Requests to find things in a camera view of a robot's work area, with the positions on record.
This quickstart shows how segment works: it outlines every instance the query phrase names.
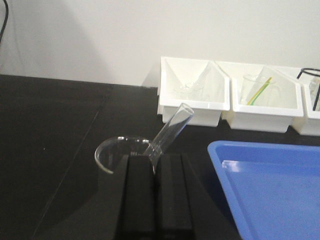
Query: white plastic bin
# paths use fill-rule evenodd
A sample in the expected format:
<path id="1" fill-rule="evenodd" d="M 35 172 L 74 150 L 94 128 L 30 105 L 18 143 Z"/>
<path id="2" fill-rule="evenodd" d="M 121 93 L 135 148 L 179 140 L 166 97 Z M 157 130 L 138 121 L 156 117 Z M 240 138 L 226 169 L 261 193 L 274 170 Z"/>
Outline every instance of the white plastic bin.
<path id="1" fill-rule="evenodd" d="M 222 114 L 231 128 L 284 133 L 294 117 L 304 115 L 301 86 L 293 77 L 261 64 L 222 61 L 217 61 L 217 64 L 231 77 L 231 109 Z M 260 73 L 272 77 L 280 92 L 279 97 L 272 99 L 269 105 L 263 105 L 263 102 L 257 105 L 241 104 L 244 76 L 258 76 Z"/>
<path id="2" fill-rule="evenodd" d="M 215 127 L 230 109 L 230 79 L 214 61 L 161 57 L 158 114 L 166 123 L 180 104 L 194 110 L 189 125 Z"/>
<path id="3" fill-rule="evenodd" d="M 301 135 L 320 136 L 320 111 L 313 111 L 313 103 L 310 95 L 310 82 L 314 77 L 303 75 L 297 81 L 302 85 L 303 117 L 295 117 L 292 127 Z"/>

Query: white wall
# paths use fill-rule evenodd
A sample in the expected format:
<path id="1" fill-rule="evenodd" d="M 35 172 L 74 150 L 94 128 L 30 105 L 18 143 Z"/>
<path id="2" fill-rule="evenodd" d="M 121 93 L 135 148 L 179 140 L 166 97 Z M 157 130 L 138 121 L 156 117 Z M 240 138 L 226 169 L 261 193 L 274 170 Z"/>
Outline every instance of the white wall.
<path id="1" fill-rule="evenodd" d="M 7 1 L 1 74 L 157 86 L 160 56 L 320 68 L 319 0 Z"/>

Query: clear glass rim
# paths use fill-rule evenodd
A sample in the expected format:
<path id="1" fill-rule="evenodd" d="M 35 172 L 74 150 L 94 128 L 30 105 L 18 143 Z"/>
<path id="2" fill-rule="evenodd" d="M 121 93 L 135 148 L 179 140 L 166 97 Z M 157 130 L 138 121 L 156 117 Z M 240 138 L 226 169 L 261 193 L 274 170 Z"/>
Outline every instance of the clear glass rim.
<path id="1" fill-rule="evenodd" d="M 243 80 L 247 80 L 252 83 L 259 83 L 259 84 L 264 84 L 266 80 L 268 80 L 268 77 L 264 76 L 263 79 L 257 79 L 258 75 L 250 75 L 250 74 L 245 74 L 243 75 Z M 269 82 L 269 85 L 275 84 L 276 81 L 274 79 L 271 79 Z"/>
<path id="2" fill-rule="evenodd" d="M 152 141 L 150 141 L 149 139 L 147 139 L 146 137 L 143 136 L 136 136 L 136 135 L 124 135 L 124 136 L 114 136 L 114 137 L 110 137 L 106 140 L 104 140 L 102 143 L 100 143 L 100 145 L 96 148 L 95 152 L 94 152 L 94 160 L 96 162 L 96 164 L 98 165 L 98 167 L 105 171 L 107 174 L 113 174 L 114 171 L 110 170 L 109 168 L 105 167 L 99 160 L 99 154 L 101 153 L 101 151 L 109 144 L 112 144 L 114 142 L 118 142 L 118 141 L 134 141 L 134 140 L 139 140 L 142 141 L 143 143 L 146 144 L 151 144 Z"/>

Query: glass beaker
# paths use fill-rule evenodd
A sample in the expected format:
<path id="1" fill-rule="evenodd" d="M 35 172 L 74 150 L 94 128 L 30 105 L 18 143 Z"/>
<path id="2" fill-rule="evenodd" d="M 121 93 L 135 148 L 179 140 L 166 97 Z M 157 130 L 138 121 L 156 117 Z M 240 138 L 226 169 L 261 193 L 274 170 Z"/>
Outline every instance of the glass beaker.
<path id="1" fill-rule="evenodd" d="M 175 96 L 181 100 L 206 101 L 208 96 L 204 95 L 206 82 L 212 79 L 212 65 L 208 63 L 201 74 L 194 81 L 180 82 L 173 91 Z"/>
<path id="2" fill-rule="evenodd" d="M 276 107 L 281 101 L 281 89 L 272 76 L 243 76 L 240 104 Z"/>
<path id="3" fill-rule="evenodd" d="M 302 74 L 313 77 L 309 83 L 310 97 L 313 111 L 320 110 L 320 69 L 316 68 L 302 68 L 296 77 L 300 79 Z"/>

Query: black countertop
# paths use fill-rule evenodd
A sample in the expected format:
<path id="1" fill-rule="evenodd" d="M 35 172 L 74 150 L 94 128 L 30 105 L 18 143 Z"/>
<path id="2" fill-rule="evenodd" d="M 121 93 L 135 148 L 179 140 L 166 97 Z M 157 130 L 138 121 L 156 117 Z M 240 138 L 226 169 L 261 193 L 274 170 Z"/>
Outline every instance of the black countertop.
<path id="1" fill-rule="evenodd" d="M 103 176 L 97 146 L 114 136 L 153 139 L 164 125 L 156 88 L 0 76 L 0 240 L 108 239 L 106 204 L 117 178 Z M 186 126 L 167 153 L 187 153 L 223 216 L 233 219 L 207 152 L 217 140 L 320 146 L 320 137 Z"/>

